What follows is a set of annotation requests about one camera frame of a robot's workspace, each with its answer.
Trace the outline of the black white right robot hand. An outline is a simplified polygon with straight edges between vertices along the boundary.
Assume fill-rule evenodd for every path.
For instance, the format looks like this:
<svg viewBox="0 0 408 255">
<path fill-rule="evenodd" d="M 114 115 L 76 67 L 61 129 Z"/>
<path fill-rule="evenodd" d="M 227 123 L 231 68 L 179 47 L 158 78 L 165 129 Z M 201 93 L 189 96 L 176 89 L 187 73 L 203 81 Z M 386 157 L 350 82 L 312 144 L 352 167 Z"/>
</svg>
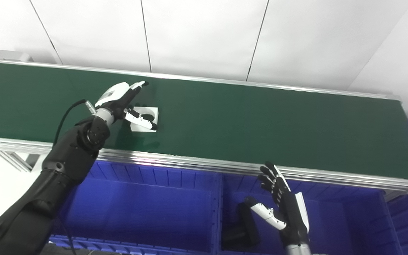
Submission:
<svg viewBox="0 0 408 255">
<path fill-rule="evenodd" d="M 257 176 L 262 189 L 269 192 L 277 209 L 266 207 L 254 197 L 247 196 L 244 203 L 269 225 L 279 231 L 285 248 L 309 248 L 309 219 L 301 192 L 293 193 L 279 168 L 267 161 L 260 166 Z"/>
</svg>

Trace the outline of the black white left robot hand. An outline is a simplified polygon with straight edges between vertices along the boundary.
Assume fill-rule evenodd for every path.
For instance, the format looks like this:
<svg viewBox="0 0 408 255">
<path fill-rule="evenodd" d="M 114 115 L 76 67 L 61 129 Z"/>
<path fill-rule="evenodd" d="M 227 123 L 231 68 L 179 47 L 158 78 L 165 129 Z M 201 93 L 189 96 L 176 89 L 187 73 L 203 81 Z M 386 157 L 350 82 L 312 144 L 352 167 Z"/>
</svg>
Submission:
<svg viewBox="0 0 408 255">
<path fill-rule="evenodd" d="M 113 85 L 97 100 L 93 115 L 101 118 L 107 126 L 111 126 L 117 120 L 126 120 L 155 132 L 158 129 L 157 124 L 143 118 L 141 113 L 130 107 L 134 97 L 148 84 L 146 81 L 140 81 L 132 85 L 126 82 Z"/>
</svg>

